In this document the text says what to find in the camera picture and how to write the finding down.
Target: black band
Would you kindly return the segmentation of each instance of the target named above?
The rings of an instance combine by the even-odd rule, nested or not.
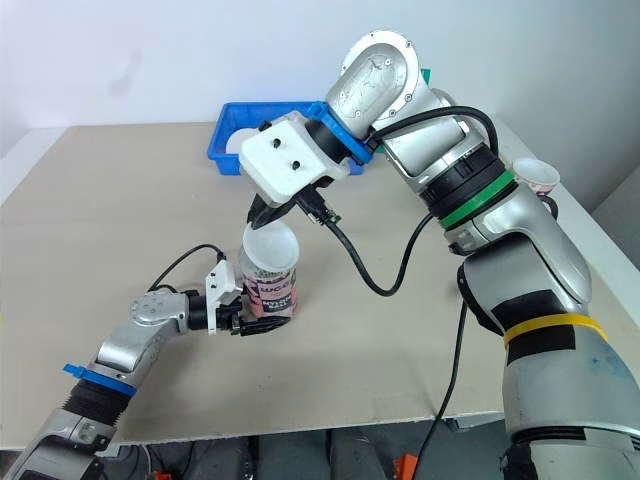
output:
[[[320,149],[334,162],[340,163],[345,157],[351,156],[351,152],[336,137],[327,126],[313,118],[304,124],[307,132]]]
[[[502,161],[486,145],[436,177],[422,192],[429,211],[444,218],[504,173]]]
[[[105,425],[115,425],[130,399],[129,395],[103,385],[80,380],[62,408]]]
[[[207,297],[194,295],[189,297],[189,315],[187,316],[189,330],[206,330],[209,326],[207,320]]]

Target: yellow strap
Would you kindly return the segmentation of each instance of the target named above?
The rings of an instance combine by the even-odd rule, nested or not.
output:
[[[556,327],[558,325],[578,325],[580,327],[593,328],[600,336],[609,341],[607,334],[598,322],[591,317],[585,317],[577,313],[560,313],[557,315],[546,315],[544,317],[532,318],[526,322],[519,323],[518,325],[511,327],[504,333],[504,346],[506,348],[509,342],[523,333],[531,332],[545,327]]]

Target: tabletop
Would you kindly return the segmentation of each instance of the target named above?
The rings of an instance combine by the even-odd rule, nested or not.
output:
[[[210,242],[236,260],[253,198],[206,159],[212,124],[75,127],[0,209],[0,448],[23,447],[129,304],[178,255]],[[372,276],[390,285],[425,215],[383,158],[325,197]],[[158,442],[432,418],[451,369],[462,259],[433,222],[403,287],[371,292],[325,228],[293,211],[299,306],[255,337],[189,334],[167,345],[119,422],[116,442]],[[199,252],[167,279],[202,289]],[[594,275],[592,316],[636,377],[640,331]],[[502,410],[502,339],[469,316],[447,416]]]

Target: black cable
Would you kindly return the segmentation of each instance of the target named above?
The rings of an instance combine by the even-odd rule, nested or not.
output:
[[[545,204],[549,205],[549,213],[551,213],[551,216],[555,220],[557,220],[558,219],[558,204],[556,203],[556,201],[551,197],[547,197],[546,195],[538,195],[538,198],[540,199],[540,201],[542,203],[545,203]]]
[[[326,225],[327,225],[327,228],[331,230],[331,233],[333,233],[338,238],[338,240],[340,240],[340,243],[344,245],[344,248],[347,250],[347,253],[351,257],[351,260],[353,260],[353,263],[358,269],[358,273],[360,273],[360,276],[364,280],[364,283],[366,283],[369,286],[369,288],[374,292],[376,292],[378,295],[382,295],[383,297],[390,297],[391,295],[396,293],[400,288],[400,286],[402,285],[402,281],[404,280],[404,274],[407,270],[407,264],[409,263],[409,257],[411,256],[411,251],[413,250],[413,245],[416,243],[416,240],[418,239],[420,232],[422,232],[422,229],[425,227],[427,223],[429,223],[429,220],[431,220],[432,218],[433,218],[433,215],[428,213],[420,221],[416,229],[411,234],[411,238],[409,239],[409,242],[407,243],[407,247],[404,250],[402,261],[400,262],[400,268],[398,270],[398,276],[396,277],[396,281],[388,290],[385,290],[384,288],[379,287],[376,284],[376,282],[373,281],[373,279],[371,278],[371,275],[369,275],[369,272],[364,266],[364,263],[362,262],[360,255],[358,255],[358,251],[353,246],[349,238],[347,238],[344,232],[340,229],[340,227],[338,227],[338,225],[336,225],[333,222],[327,222]]]
[[[178,290],[176,290],[176,287],[174,287],[173,285],[169,285],[168,283],[161,283],[160,285],[156,285],[156,287],[153,289],[155,290],[160,290],[162,288],[166,288],[167,290],[171,291],[172,293],[178,293]]]
[[[189,466],[191,465],[191,459],[193,458],[193,449],[196,446],[196,442],[191,442],[191,447],[189,448],[189,455],[187,456],[187,463],[185,464],[182,472],[180,472],[180,478],[184,478],[187,471],[189,471]]]
[[[380,140],[382,140],[387,135],[397,132],[398,130],[402,130],[403,128],[409,127],[411,125],[415,125],[416,123],[425,122],[427,120],[433,120],[440,117],[449,117],[451,115],[461,115],[478,120],[487,131],[487,137],[489,138],[489,148],[496,157],[498,156],[498,134],[496,133],[496,127],[493,125],[493,122],[491,121],[489,116],[486,113],[478,110],[477,108],[463,107],[460,105],[434,108],[433,110],[428,110],[426,112],[403,118],[402,120],[398,120],[397,122],[392,123],[388,127],[378,130],[373,135],[371,135],[371,138],[369,138],[368,141],[375,140],[376,142],[380,142]]]
[[[136,463],[133,465],[133,470],[129,472],[127,476],[127,480],[131,480],[133,478],[133,474],[138,470],[138,462],[140,461],[140,447],[136,445]]]
[[[453,393],[453,388],[456,386],[456,379],[458,377],[458,365],[460,364],[460,351],[462,350],[462,334],[464,333],[464,323],[466,318],[467,304],[463,301],[462,308],[460,309],[460,320],[458,321],[458,334],[456,335],[456,348],[453,354],[451,380],[449,380],[449,387],[447,387],[447,393],[445,393],[444,395],[444,399],[442,400],[442,404],[440,405],[440,410],[438,410],[436,417],[433,419],[433,423],[431,424],[429,433],[427,433],[427,436],[422,443],[422,447],[420,447],[416,469],[413,472],[413,480],[417,480],[419,478],[418,472],[420,472],[421,467],[425,464],[425,453],[427,451],[427,448],[429,447],[429,444],[431,443],[431,440],[433,439],[433,436],[438,429],[438,425],[442,421],[442,416],[444,415],[444,412],[447,409],[447,405],[449,404],[449,399],[451,398],[451,394]]]
[[[166,277],[171,272],[171,270],[173,270],[180,262],[182,262],[189,255],[197,252],[198,250],[202,250],[203,248],[210,248],[211,250],[214,250],[218,254],[218,262],[226,258],[224,255],[224,252],[220,250],[218,247],[216,247],[215,245],[211,245],[210,243],[203,243],[202,245],[197,245],[193,247],[191,250],[187,250],[185,253],[180,255],[171,265],[169,265],[166,268],[166,270],[162,272],[158,278],[156,278],[156,281],[151,284],[147,292],[151,292],[157,289],[158,286],[160,285],[160,282],[164,280],[164,277]]]

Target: cup lid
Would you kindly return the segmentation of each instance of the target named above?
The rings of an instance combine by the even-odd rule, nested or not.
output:
[[[300,246],[293,230],[282,220],[254,230],[247,224],[242,235],[242,247],[258,268],[267,272],[284,272],[300,257]]]

